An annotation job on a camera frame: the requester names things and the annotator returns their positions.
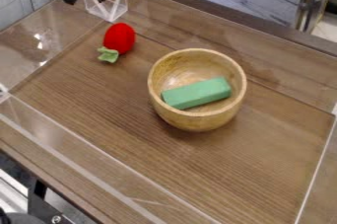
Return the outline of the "red plush fruit green leaf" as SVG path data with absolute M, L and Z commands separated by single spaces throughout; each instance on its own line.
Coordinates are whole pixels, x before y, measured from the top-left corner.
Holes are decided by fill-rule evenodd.
M 137 43 L 135 29 L 126 23 L 118 23 L 106 32 L 103 45 L 98 48 L 98 59 L 115 63 L 122 55 L 129 53 Z

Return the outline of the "wooden bowl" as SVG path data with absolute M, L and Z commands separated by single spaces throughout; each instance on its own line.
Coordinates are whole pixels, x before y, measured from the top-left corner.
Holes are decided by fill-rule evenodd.
M 159 116 L 187 131 L 210 131 L 227 124 L 239 112 L 247 89 L 240 64 L 204 48 L 171 52 L 155 63 L 148 76 Z

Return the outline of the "green rectangular block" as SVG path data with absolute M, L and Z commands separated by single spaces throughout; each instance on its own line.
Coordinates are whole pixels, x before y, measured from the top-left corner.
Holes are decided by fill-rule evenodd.
M 224 77 L 199 81 L 162 92 L 164 102 L 179 110 L 203 106 L 231 96 L 232 87 Z

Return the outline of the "clear acrylic tray wall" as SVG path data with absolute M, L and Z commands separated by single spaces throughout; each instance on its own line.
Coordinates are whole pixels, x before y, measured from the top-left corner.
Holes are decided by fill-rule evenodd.
M 3 85 L 0 149 L 102 224 L 220 224 Z

